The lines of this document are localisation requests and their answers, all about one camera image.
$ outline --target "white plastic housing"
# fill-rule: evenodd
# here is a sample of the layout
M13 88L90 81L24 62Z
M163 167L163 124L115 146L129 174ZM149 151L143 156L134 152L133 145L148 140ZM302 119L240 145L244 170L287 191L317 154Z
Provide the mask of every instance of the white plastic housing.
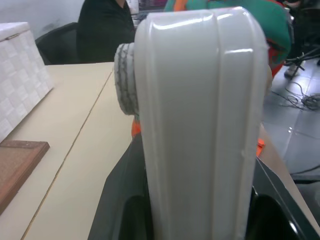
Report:
M244 238L267 79L250 13L150 14L134 74L156 240Z

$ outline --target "desk surface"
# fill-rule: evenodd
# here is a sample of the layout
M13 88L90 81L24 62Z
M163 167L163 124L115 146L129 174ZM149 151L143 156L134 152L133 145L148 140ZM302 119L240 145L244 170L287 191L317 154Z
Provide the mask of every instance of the desk surface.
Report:
M48 66L55 88L8 136L51 148L0 215L0 239L86 240L100 195L131 141L119 107L113 63ZM263 127L261 155L320 233Z

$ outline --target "gray knob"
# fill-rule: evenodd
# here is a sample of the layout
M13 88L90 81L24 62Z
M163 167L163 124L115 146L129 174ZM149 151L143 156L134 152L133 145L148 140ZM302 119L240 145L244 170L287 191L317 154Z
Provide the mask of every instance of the gray knob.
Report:
M121 110L126 115L138 115L135 80L134 43L121 44L114 56L115 89Z

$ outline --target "white woven box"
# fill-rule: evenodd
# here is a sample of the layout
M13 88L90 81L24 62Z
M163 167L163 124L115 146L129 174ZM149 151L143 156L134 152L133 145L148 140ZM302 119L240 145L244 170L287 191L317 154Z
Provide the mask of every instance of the white woven box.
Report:
M0 142L52 87L29 24L0 23Z

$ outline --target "cork board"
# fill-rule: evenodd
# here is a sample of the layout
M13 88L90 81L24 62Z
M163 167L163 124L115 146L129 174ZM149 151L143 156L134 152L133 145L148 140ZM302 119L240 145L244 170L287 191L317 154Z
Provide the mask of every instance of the cork board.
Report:
M47 142L0 143L0 215L49 149Z

